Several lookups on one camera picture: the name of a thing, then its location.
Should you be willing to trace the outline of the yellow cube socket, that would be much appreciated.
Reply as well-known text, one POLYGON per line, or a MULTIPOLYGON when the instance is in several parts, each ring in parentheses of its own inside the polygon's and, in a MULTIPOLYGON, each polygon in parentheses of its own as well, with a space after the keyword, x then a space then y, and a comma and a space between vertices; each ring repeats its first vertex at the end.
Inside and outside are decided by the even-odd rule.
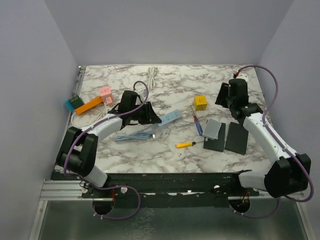
POLYGON ((193 100, 193 106, 196 111, 205 111, 207 108, 207 100, 204 95, 195 96, 193 100))

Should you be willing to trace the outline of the light blue power strip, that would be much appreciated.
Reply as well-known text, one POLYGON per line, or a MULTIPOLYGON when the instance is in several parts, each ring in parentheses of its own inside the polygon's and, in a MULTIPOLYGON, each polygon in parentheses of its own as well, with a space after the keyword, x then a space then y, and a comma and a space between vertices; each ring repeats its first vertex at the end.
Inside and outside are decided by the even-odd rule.
POLYGON ((162 127, 166 124, 169 124, 177 119, 180 119, 182 117, 181 112, 176 109, 174 111, 171 111, 165 115, 160 116, 161 123, 158 124, 159 127, 162 127))

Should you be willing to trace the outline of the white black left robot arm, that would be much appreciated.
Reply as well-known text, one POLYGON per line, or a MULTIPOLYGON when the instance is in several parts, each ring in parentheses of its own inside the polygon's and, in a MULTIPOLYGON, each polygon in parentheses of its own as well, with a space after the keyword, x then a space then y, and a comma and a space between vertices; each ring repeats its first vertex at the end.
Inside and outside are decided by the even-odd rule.
POLYGON ((98 143, 109 135, 122 130, 136 121, 140 125, 160 124, 149 101, 141 101, 140 95, 132 90, 122 94, 120 102, 107 112, 104 118, 91 126, 67 129, 56 157, 56 164, 63 172, 71 171, 93 184, 97 196, 106 197, 111 190, 107 174, 96 166, 98 143))

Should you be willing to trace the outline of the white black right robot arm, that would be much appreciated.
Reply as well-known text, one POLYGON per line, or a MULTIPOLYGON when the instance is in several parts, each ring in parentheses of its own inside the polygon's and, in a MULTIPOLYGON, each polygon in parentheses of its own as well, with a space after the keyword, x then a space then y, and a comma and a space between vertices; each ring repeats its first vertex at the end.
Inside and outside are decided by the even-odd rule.
POLYGON ((248 84, 244 79, 223 82, 215 103, 229 109, 232 117, 261 146, 271 164, 267 172, 241 172, 229 184, 234 195, 240 196, 248 188, 266 191, 274 198, 288 197, 307 188, 314 191, 310 157, 290 147, 266 120, 266 113, 259 105, 249 102, 248 84))

